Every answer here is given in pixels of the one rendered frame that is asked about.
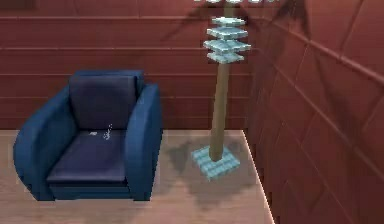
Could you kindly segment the pale blue floor lamp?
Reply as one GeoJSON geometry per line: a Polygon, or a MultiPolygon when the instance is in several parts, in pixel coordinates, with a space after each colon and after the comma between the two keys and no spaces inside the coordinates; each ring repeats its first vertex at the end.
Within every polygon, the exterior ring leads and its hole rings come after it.
{"type": "Polygon", "coordinates": [[[210,145],[191,153],[193,161],[202,174],[209,180],[217,179],[240,165],[240,161],[223,145],[227,111],[227,92],[229,84],[230,64],[242,61],[240,52],[248,51],[251,45],[243,43],[240,38],[248,36],[246,30],[240,29],[244,19],[233,16],[234,6],[243,0],[193,0],[207,4],[218,4],[224,1],[224,15],[211,19],[214,28],[206,33],[214,40],[207,40],[203,46],[209,50],[207,58],[218,64],[210,145]]]}

